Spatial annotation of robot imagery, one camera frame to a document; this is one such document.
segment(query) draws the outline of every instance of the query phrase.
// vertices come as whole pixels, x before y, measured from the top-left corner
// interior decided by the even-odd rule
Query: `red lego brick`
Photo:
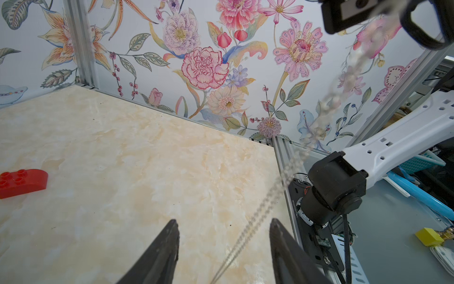
[[[0,199],[46,189],[49,175],[40,169],[0,174]]]

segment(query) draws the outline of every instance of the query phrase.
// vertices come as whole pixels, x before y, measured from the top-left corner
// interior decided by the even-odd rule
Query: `pink carnation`
[[[226,80],[228,63],[222,63],[222,52],[213,51],[211,47],[196,47],[184,56],[181,71],[199,89],[217,89]]]
[[[216,10],[221,13],[220,20],[232,30],[242,30],[255,23],[258,9],[262,7],[259,0],[218,0]]]

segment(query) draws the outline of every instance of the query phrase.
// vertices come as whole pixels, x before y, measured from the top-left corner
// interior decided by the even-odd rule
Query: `blue plastic basket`
[[[400,166],[408,173],[412,174],[417,171],[430,168],[432,166],[446,166],[445,161],[440,159],[437,155],[430,152],[429,150],[425,151],[422,155],[416,155],[410,160],[400,164]]]

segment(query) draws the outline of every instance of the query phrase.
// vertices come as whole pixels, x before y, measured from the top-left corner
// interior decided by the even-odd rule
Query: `floral wallpaper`
[[[77,65],[63,2],[0,2],[0,108],[76,82]]]
[[[347,70],[377,40],[384,16],[328,35],[320,4],[307,0],[87,0],[87,7],[100,90],[257,140],[317,133],[326,152],[345,147],[424,51],[396,23],[347,89]],[[431,16],[430,3],[413,13],[436,36]],[[309,131],[331,89],[348,101],[331,123]]]

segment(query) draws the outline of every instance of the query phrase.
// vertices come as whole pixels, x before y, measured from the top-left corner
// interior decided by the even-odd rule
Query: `marble tabletop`
[[[173,283],[209,283],[279,171],[272,147],[71,86],[0,110],[0,172],[47,189],[0,200],[3,283],[115,283],[170,219]],[[271,217],[219,283],[274,283]]]

